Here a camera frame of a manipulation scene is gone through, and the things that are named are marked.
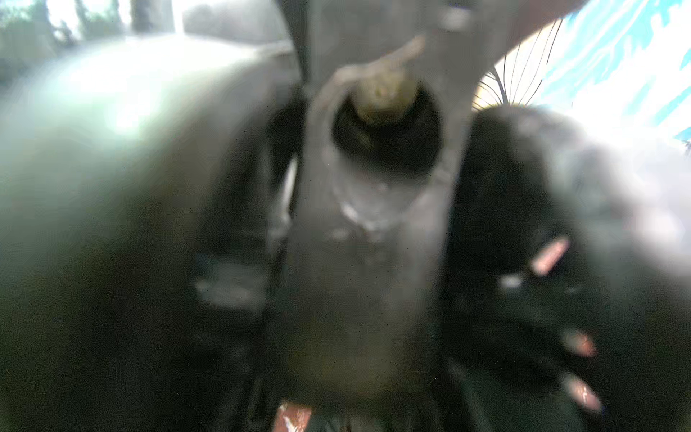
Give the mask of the black ribbed hard-shell suitcase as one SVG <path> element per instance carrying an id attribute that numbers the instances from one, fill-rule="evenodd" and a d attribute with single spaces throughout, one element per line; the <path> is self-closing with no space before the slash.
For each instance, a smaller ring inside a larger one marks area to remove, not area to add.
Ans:
<path id="1" fill-rule="evenodd" d="M 689 156 L 475 105 L 582 7 L 3 2 L 2 430 L 689 430 Z"/>

